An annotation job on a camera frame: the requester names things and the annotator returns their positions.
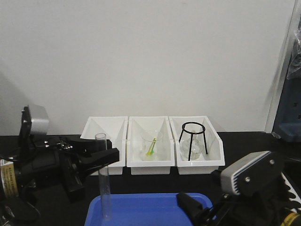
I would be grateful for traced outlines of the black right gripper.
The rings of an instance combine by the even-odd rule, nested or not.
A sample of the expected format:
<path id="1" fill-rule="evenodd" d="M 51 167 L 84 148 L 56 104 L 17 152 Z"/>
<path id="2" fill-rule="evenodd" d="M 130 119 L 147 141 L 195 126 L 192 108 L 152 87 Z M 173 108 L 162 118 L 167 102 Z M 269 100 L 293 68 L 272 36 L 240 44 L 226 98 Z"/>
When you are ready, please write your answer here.
<path id="1" fill-rule="evenodd" d="M 189 196 L 176 195 L 177 205 L 193 226 L 299 226 L 301 203 L 290 188 L 256 192 L 252 196 L 224 193 L 221 202 L 210 208 Z"/>

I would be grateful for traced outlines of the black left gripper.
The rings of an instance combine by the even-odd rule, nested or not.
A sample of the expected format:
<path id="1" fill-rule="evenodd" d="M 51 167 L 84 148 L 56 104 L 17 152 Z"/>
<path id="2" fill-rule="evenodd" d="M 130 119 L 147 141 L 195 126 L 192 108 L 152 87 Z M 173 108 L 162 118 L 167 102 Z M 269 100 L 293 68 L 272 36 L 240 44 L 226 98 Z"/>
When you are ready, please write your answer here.
<path id="1" fill-rule="evenodd" d="M 18 164 L 18 188 L 45 189 L 61 184 L 70 201 L 85 198 L 83 185 L 86 177 L 119 161 L 119 149 L 112 142 L 93 139 L 70 138 L 53 147 L 38 148 L 33 157 Z"/>

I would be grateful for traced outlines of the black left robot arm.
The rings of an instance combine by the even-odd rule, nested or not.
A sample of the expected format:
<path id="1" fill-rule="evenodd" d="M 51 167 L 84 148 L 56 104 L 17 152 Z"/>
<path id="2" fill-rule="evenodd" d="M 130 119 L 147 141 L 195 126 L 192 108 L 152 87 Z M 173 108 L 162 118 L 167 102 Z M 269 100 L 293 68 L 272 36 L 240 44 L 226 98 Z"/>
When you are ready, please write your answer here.
<path id="1" fill-rule="evenodd" d="M 30 224 L 40 218 L 31 190 L 61 185 L 70 201 L 83 199 L 86 178 L 118 161 L 119 149 L 108 139 L 20 141 L 12 154 L 0 157 L 0 224 Z"/>

